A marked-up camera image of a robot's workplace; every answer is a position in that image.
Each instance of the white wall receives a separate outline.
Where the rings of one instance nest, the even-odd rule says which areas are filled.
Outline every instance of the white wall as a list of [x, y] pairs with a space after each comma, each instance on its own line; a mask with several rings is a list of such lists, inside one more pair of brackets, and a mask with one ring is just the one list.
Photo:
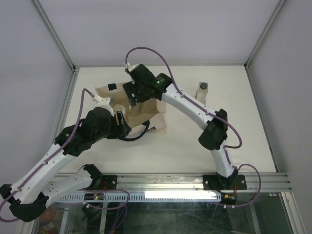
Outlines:
[[[243, 64], [278, 0], [40, 0], [75, 65], [121, 66], [148, 46], [171, 65]], [[133, 62], [162, 65], [150, 52]]]
[[[31, 2], [1, 1], [0, 185], [25, 175], [51, 144], [69, 76]], [[10, 219], [7, 207], [1, 216]], [[0, 233], [16, 226], [0, 223]]]
[[310, 232], [312, 1], [290, 0], [250, 67], [272, 150]]

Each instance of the glass panel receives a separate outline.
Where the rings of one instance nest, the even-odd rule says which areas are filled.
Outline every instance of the glass panel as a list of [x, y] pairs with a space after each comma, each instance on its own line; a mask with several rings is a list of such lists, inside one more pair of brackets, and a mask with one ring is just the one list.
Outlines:
[[[254, 194], [238, 194], [241, 202]], [[92, 203], [117, 207], [120, 203]], [[291, 234], [278, 195], [261, 194], [251, 206], [226, 208], [205, 202], [129, 202], [102, 211], [82, 204], [53, 204], [34, 227], [39, 234]]]

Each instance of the black joint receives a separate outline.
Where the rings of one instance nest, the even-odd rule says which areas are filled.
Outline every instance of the black joint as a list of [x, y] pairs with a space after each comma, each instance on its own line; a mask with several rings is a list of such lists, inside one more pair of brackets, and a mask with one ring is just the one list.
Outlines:
[[[225, 121], [228, 120], [228, 115], [225, 110], [220, 109], [215, 112], [216, 115]], [[213, 118], [207, 122], [207, 127], [198, 138], [199, 143], [208, 150], [219, 150], [222, 142], [226, 140], [228, 125], [221, 120]]]
[[116, 84], [108, 84], [107, 87], [108, 87], [109, 91], [117, 89], [117, 85]]
[[131, 106], [143, 103], [151, 98], [161, 100], [162, 94], [172, 83], [172, 79], [166, 74], [159, 74], [157, 77], [143, 64], [139, 64], [129, 72], [134, 84], [128, 82], [122, 87], [129, 99]]
[[94, 165], [89, 164], [85, 167], [83, 167], [84, 170], [86, 170], [92, 179], [92, 182], [90, 186], [87, 188], [88, 190], [95, 190], [97, 187], [101, 184], [102, 181], [102, 172]]
[[[0, 194], [3, 199], [6, 199], [11, 195], [11, 185], [4, 184], [0, 187]], [[20, 200], [15, 200], [14, 197], [8, 200], [10, 205], [10, 210], [12, 214], [24, 222], [30, 222], [38, 218], [46, 209], [46, 201], [49, 199], [48, 196], [44, 196], [41, 192], [37, 199], [30, 204], [20, 204]]]
[[11, 195], [11, 184], [3, 184], [1, 187], [0, 187], [0, 194], [2, 196], [3, 199], [6, 199], [9, 195]]
[[232, 174], [226, 178], [218, 173], [215, 175], [203, 175], [204, 190], [247, 190], [247, 184], [244, 175], [238, 175], [238, 170], [234, 170]]

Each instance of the metal frame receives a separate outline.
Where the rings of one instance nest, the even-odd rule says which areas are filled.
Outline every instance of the metal frame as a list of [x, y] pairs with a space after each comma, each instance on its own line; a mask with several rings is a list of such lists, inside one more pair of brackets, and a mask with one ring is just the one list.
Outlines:
[[288, 215], [288, 221], [292, 227], [294, 234], [308, 234], [306, 226], [303, 223], [302, 217], [298, 210], [293, 193], [282, 192], [282, 199], [284, 201], [284, 210]]
[[59, 36], [56, 33], [52, 23], [49, 20], [49, 18], [47, 17], [47, 14], [45, 13], [41, 3], [38, 0], [30, 0], [30, 1], [33, 4], [35, 10], [38, 12], [40, 18], [42, 19], [42, 22], [43, 22], [44, 26], [48, 30], [50, 36], [52, 37], [52, 39], [55, 42], [58, 50], [60, 51], [60, 53], [62, 54], [63, 58], [67, 62], [68, 66], [72, 69], [72, 71], [74, 71], [75, 66], [73, 64], [73, 61], [69, 57], [69, 55], [68, 55], [68, 53], [67, 53], [67, 51], [66, 51], [66, 49], [65, 49], [65, 47], [64, 47], [64, 45], [62, 43], [62, 41], [59, 39]]
[[256, 92], [254, 90], [253, 82], [250, 79], [250, 76], [249, 76], [249, 73], [248, 73], [248, 69], [246, 69], [246, 74], [247, 74], [247, 78], [248, 78], [248, 81], [249, 81], [250, 88], [251, 88], [252, 93], [253, 93], [253, 98], [254, 98], [254, 101], [255, 101], [255, 105], [256, 105], [258, 113], [259, 113], [260, 121], [261, 121], [261, 124], [262, 124], [262, 128], [264, 130], [265, 137], [267, 139], [267, 143], [268, 143], [268, 146], [269, 146], [269, 149], [270, 149], [270, 153], [271, 153], [271, 156], [272, 156], [272, 160], [273, 160], [275, 169], [276, 169], [277, 172], [280, 172], [280, 167], [279, 167], [277, 159], [275, 158], [275, 156], [273, 154], [273, 151], [272, 151], [271, 143], [270, 143], [269, 138], [268, 138], [268, 131], [267, 131], [267, 128], [266, 128], [266, 126], [264, 124], [264, 121], [263, 121], [263, 117], [262, 117], [262, 114], [261, 114], [262, 111], [261, 111], [261, 108], [260, 108], [260, 105], [259, 105], [258, 97], [257, 97], [257, 94], [256, 94]]
[[[254, 193], [259, 187], [258, 176], [256, 173], [242, 173], [245, 176], [247, 190], [239, 190], [238, 193]], [[72, 176], [73, 173], [58, 173], [51, 182]], [[133, 174], [116, 173], [117, 188], [125, 189], [131, 193], [144, 193], [150, 190], [203, 190], [203, 175], [215, 175], [214, 173], [185, 173], [185, 174]], [[260, 173], [261, 192], [279, 193], [291, 192], [286, 173]], [[233, 191], [223, 190], [222, 192], [231, 193]]]
[[246, 70], [248, 70], [251, 62], [253, 61], [255, 55], [257, 54], [257, 52], [259, 51], [261, 45], [263, 44], [263, 42], [265, 41], [267, 35], [269, 34], [275, 20], [277, 19], [279, 13], [281, 12], [283, 6], [285, 5], [285, 3], [287, 2], [287, 0], [279, 0], [278, 4], [276, 5], [275, 9], [273, 10], [273, 13], [271, 14], [269, 21], [267, 22], [267, 24], [265, 25], [263, 31], [260, 34], [260, 37], [258, 39], [258, 41], [256, 42], [251, 54], [249, 55], [247, 61], [246, 61]]

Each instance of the white table surface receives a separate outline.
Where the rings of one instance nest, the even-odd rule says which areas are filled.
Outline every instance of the white table surface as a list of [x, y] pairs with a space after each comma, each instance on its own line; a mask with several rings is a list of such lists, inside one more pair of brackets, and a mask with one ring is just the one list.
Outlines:
[[[165, 67], [149, 67], [155, 74], [168, 73]], [[243, 66], [173, 66], [178, 85], [195, 96], [200, 81], [208, 83], [206, 104], [228, 113], [228, 121], [238, 130], [243, 146], [230, 150], [235, 165], [250, 163], [260, 172], [275, 172], [272, 156], [262, 128], [255, 100]], [[130, 81], [123, 67], [80, 68], [65, 126], [76, 122], [83, 88]], [[82, 117], [94, 108], [85, 96]], [[95, 164], [104, 173], [205, 173], [216, 172], [211, 153], [198, 137], [202, 130], [179, 110], [167, 104], [167, 133], [148, 133], [140, 140], [124, 142], [103, 139], [83, 152], [61, 172], [76, 172], [83, 164]], [[238, 139], [228, 129], [228, 143]], [[243, 167], [243, 172], [253, 172]]]

